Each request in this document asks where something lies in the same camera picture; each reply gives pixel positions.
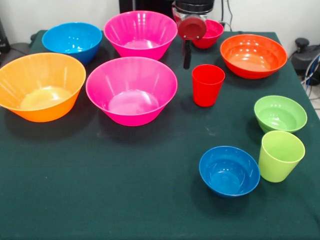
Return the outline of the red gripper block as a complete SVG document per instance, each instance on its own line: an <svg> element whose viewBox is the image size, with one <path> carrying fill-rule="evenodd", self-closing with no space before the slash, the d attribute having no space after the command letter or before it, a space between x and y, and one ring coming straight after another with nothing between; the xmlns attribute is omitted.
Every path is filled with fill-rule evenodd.
<svg viewBox="0 0 320 240"><path fill-rule="evenodd" d="M207 31L206 22L199 16L187 16L177 22L177 31L178 35L184 39L181 47L184 56L183 68L188 70L192 56L191 40L201 39L205 35Z"/></svg>

